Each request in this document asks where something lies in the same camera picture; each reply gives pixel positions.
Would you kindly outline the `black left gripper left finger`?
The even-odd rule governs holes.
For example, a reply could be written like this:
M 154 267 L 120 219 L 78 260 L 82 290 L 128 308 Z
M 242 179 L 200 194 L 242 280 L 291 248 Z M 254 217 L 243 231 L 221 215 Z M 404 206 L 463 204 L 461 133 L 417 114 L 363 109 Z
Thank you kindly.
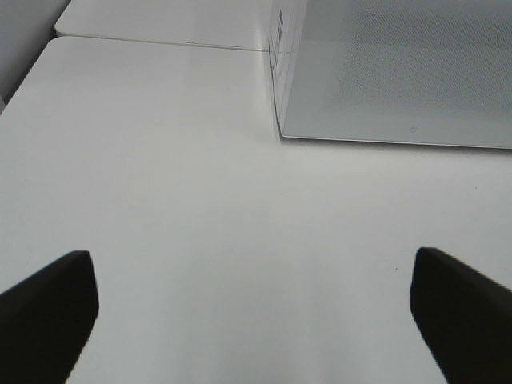
M 1 381 L 64 383 L 98 316 L 90 252 L 75 250 L 1 294 Z

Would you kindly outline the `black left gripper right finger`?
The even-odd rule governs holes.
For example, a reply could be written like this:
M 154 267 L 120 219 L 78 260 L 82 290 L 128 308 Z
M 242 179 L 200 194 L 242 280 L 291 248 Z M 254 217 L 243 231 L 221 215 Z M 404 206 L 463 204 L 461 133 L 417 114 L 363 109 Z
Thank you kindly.
M 511 381 L 511 292 L 437 248 L 420 248 L 410 312 L 448 383 Z

